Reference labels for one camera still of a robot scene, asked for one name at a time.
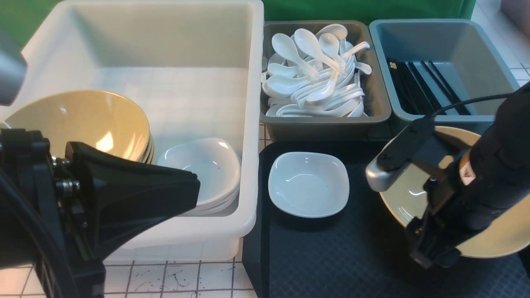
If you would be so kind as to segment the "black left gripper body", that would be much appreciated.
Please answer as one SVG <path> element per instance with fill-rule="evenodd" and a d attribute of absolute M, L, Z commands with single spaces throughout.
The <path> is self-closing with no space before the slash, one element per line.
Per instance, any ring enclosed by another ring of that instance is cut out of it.
<path fill-rule="evenodd" d="M 32 264 L 48 298 L 102 298 L 104 259 L 196 207 L 196 174 L 82 142 L 64 158 L 37 130 L 1 129 L 1 268 Z"/>

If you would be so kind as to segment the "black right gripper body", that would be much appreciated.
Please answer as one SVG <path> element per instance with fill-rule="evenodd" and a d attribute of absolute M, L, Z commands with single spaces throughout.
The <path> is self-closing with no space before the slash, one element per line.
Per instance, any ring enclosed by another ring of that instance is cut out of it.
<path fill-rule="evenodd" d="M 424 268 L 452 266 L 461 255 L 458 245 L 505 213 L 505 164 L 497 153 L 470 149 L 445 169 L 420 161 L 415 165 L 429 180 L 424 183 L 426 211 L 406 228 L 410 257 Z"/>

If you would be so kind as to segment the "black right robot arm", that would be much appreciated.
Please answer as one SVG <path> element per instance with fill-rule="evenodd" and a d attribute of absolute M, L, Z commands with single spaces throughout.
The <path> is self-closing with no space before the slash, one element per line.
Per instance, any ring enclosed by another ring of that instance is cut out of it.
<path fill-rule="evenodd" d="M 452 266 L 461 255 L 458 245 L 529 194 L 529 84 L 504 100 L 471 147 L 431 127 L 407 161 L 430 176 L 426 209 L 406 227 L 410 257 L 424 268 Z"/>

